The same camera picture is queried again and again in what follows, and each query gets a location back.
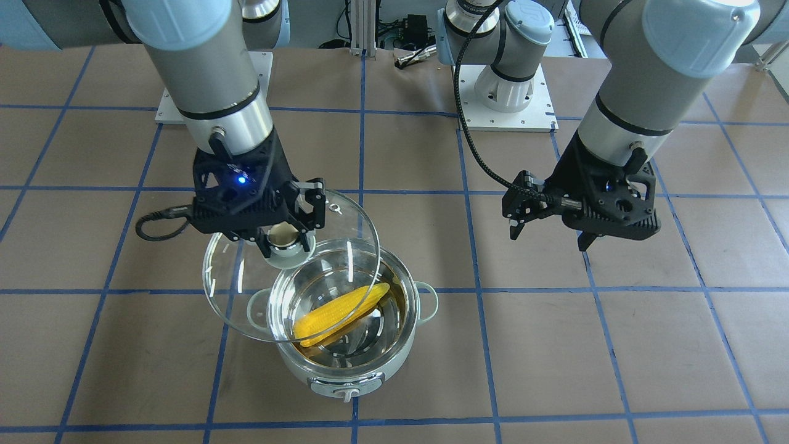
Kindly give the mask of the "yellow corn cob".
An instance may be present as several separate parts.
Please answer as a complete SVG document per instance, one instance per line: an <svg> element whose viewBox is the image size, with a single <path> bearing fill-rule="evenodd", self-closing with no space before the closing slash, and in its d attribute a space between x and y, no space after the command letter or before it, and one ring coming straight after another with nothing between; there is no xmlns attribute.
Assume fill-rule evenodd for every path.
<svg viewBox="0 0 789 444"><path fill-rule="evenodd" d="M391 285L383 282L354 289L301 316L293 333L302 347L312 347L331 337L377 306Z"/></svg>

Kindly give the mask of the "glass pot lid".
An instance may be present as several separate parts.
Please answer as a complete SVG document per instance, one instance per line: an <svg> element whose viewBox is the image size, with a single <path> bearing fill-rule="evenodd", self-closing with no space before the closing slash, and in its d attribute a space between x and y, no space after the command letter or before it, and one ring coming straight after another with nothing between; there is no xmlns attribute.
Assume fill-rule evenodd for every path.
<svg viewBox="0 0 789 444"><path fill-rule="evenodd" d="M203 289L230 329L254 340L305 345L372 308L384 288L377 228L355 200L332 189L324 193L323 209L325 227L303 239L283 224L264 227L270 257L251 240L211 237Z"/></svg>

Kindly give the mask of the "pale green cooking pot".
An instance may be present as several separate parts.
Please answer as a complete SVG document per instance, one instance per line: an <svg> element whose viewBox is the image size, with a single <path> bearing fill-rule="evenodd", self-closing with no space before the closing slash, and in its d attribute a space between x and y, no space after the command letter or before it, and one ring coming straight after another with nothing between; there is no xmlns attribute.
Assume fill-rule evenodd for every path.
<svg viewBox="0 0 789 444"><path fill-rule="evenodd" d="M294 321L358 287L387 283L377 306L312 347L302 347ZM313 392L348 402L380 388L411 351L418 326L438 311L434 287L412 278L402 261L359 238L318 243L312 258L282 271L273 289L249 298L246 320L271 334L288 370Z"/></svg>

